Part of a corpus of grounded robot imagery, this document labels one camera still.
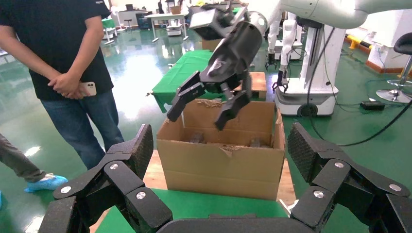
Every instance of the jeans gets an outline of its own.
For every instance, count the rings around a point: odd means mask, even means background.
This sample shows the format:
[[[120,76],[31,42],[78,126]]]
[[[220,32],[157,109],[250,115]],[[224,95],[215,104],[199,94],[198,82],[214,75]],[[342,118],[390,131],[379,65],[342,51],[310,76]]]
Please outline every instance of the jeans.
[[[41,102],[57,131],[76,150],[88,170],[100,162],[105,152],[94,136],[87,116],[102,135],[106,151],[112,145],[124,142],[118,128],[119,115],[111,90],[82,100]]]

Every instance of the bolt head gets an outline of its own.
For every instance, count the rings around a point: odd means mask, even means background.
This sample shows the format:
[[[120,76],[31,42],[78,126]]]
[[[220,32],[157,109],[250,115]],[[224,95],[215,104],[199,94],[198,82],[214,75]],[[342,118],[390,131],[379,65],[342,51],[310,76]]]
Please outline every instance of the bolt head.
[[[396,191],[396,192],[400,192],[400,191],[402,190],[402,188],[399,187],[399,186],[396,185],[396,184],[390,184],[389,187],[391,188],[391,190],[394,190],[394,191]]]
[[[63,187],[63,188],[60,190],[60,192],[61,192],[61,193],[68,193],[70,190],[71,190],[71,187],[70,187],[70,186],[66,186],[66,187]]]
[[[141,199],[143,199],[143,198],[145,198],[145,197],[146,197],[146,193],[145,193],[145,192],[139,192],[139,193],[136,194],[136,198],[139,199],[139,200],[141,200]]]
[[[112,166],[110,166],[110,169],[116,170],[116,168],[118,168],[118,167],[119,167],[119,165],[117,165],[117,164],[112,164]]]
[[[342,168],[343,164],[342,163],[335,163],[335,166],[337,166],[338,168]]]
[[[322,191],[314,191],[313,194],[317,198],[323,198],[325,196]]]

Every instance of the gray pants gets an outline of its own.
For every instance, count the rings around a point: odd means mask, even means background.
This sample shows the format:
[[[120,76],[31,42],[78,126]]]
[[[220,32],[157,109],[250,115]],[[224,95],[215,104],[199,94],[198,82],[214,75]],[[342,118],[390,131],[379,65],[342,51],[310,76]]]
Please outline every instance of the gray pants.
[[[46,175],[3,135],[0,134],[0,162],[11,168],[18,177],[27,182],[37,182]]]

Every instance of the clasped hands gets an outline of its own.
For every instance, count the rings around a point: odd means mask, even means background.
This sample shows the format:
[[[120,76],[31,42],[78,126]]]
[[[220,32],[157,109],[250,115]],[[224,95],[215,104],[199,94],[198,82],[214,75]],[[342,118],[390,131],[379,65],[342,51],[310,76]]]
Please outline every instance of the clasped hands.
[[[90,96],[86,88],[80,85],[81,76],[69,71],[52,79],[48,86],[53,86],[53,89],[65,98],[80,100],[84,96]]]

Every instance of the white wall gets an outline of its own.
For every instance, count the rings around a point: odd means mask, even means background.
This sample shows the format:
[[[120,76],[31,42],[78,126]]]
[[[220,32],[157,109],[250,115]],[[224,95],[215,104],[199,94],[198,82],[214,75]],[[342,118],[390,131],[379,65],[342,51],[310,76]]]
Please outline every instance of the white wall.
[[[383,68],[402,68],[408,59],[393,50],[396,41],[412,32],[412,10],[387,11],[371,14],[362,28],[377,32],[368,61]]]
[[[391,47],[399,38],[394,38],[394,34],[398,28],[402,12],[403,10],[397,10],[370,14],[366,22],[360,27],[370,32],[376,32],[374,41]]]
[[[142,9],[146,7],[148,11],[153,11],[156,14],[157,3],[159,0],[112,0],[112,5],[119,7],[120,11],[126,10],[126,4],[133,4],[134,7]],[[166,3],[162,0],[163,9],[166,7]]]

